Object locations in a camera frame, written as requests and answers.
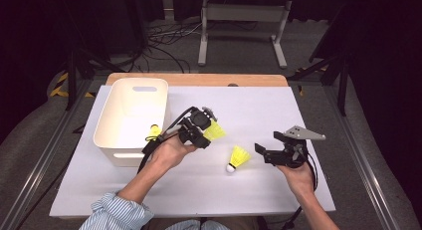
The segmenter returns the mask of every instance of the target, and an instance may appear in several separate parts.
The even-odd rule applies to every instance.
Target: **wooden table edge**
[[[201,86],[201,87],[288,87],[282,75],[249,75],[249,74],[165,74],[165,73],[113,73],[106,80],[111,86],[123,78],[158,78],[165,80],[169,86]]]

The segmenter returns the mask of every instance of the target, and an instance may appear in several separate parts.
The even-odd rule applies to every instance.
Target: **striped shirt sleeve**
[[[96,229],[136,229],[145,225],[154,214],[149,208],[107,193],[91,205],[93,214],[84,222],[80,230]]]

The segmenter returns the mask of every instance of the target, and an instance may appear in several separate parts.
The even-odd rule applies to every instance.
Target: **yellow shuttlecock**
[[[211,119],[211,125],[205,129],[204,137],[211,141],[224,135],[226,135],[224,129],[214,119]]]
[[[160,134],[161,134],[161,128],[159,128],[158,125],[153,124],[145,140],[150,141],[152,139],[156,139]]]
[[[248,151],[238,145],[235,145],[233,147],[232,156],[230,158],[229,164],[227,164],[226,170],[228,172],[234,172],[239,165],[248,161],[250,158],[251,154]]]

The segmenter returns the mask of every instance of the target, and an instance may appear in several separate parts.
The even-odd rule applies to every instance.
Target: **white plastic basket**
[[[94,143],[115,166],[139,166],[151,126],[169,126],[168,84],[162,79],[114,82],[94,134]]]

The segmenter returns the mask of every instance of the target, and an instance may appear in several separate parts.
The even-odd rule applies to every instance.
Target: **white table surface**
[[[51,208],[53,217],[86,217],[105,193],[122,189],[136,167],[115,167],[94,144],[93,136],[110,86],[102,86],[84,133]],[[266,215],[299,207],[286,178],[264,163],[254,143],[283,149],[273,131],[306,127],[291,88],[169,87],[172,118],[190,107],[213,110],[227,135],[189,154],[152,187],[144,203],[156,217]],[[316,197],[325,211],[335,210],[312,143],[307,140],[319,176]],[[226,172],[232,148],[244,147],[252,158]]]

